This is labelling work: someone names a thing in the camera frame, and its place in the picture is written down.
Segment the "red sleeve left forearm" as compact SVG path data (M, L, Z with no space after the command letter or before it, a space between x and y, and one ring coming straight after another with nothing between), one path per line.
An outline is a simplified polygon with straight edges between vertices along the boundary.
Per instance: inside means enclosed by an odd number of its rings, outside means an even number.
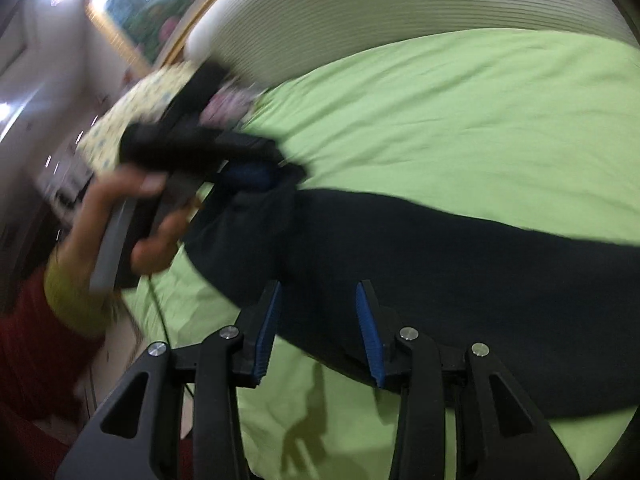
M52 417L78 422L78 382L115 319L111 294L93 294L58 255L24 282L1 319L1 437Z

